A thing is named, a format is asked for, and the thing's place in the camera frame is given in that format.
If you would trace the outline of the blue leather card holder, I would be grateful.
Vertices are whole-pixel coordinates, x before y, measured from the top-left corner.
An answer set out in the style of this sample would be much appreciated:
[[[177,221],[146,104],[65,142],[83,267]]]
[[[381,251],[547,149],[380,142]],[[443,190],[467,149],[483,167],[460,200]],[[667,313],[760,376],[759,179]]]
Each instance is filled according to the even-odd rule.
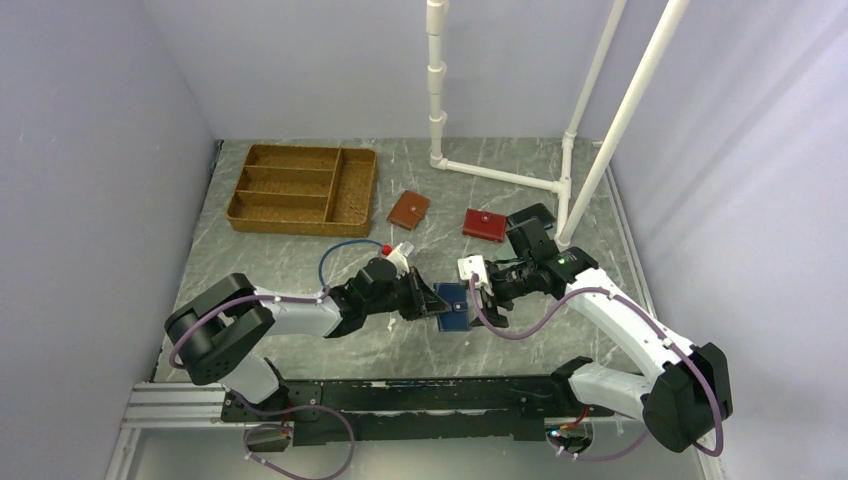
[[[440,333],[467,332],[471,329],[467,287],[461,283],[437,282],[435,293],[448,304],[448,310],[437,315]]]

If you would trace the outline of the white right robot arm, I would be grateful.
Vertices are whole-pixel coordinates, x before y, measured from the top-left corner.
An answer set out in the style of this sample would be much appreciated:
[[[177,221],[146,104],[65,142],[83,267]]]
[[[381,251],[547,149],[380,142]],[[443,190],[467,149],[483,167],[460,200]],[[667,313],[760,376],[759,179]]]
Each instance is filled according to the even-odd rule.
[[[675,333],[626,295],[584,250],[560,249],[539,220],[527,220],[507,235],[517,255],[508,267],[481,255],[457,261],[478,322],[501,338],[524,340],[567,306],[596,325],[638,369],[627,373],[575,358],[553,375],[555,409],[574,415],[585,406],[603,407],[641,421],[670,451],[695,447],[720,456],[723,423],[733,410],[725,353],[713,343],[697,345]],[[507,331],[500,309],[531,293],[557,302],[527,331]]]

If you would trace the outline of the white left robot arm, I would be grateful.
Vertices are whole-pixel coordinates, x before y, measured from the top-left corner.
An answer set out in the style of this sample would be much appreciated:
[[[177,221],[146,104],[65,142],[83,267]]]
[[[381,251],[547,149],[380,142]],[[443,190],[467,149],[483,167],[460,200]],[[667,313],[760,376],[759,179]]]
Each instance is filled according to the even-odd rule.
[[[164,329],[172,343],[169,364],[203,386],[219,383],[237,392],[264,420],[287,406],[282,376],[254,351],[270,336],[340,338],[361,329],[371,315],[396,313],[418,320],[449,311],[414,267],[382,257],[337,286],[310,295],[259,288],[231,274],[171,314]]]

